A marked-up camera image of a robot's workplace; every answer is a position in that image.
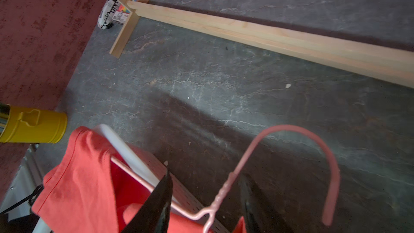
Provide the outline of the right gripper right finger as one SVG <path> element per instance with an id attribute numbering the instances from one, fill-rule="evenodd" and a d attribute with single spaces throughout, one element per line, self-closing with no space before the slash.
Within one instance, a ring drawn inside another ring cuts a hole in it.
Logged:
<path id="1" fill-rule="evenodd" d="M 243 219 L 248 233 L 291 233 L 293 231 L 256 182 L 247 174 L 240 176 L 240 194 Z"/>

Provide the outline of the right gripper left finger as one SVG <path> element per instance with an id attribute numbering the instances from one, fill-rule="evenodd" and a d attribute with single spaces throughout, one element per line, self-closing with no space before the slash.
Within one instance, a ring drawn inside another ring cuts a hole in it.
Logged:
<path id="1" fill-rule="evenodd" d="M 170 220 L 173 181 L 169 170 L 122 233 L 166 233 Z"/>

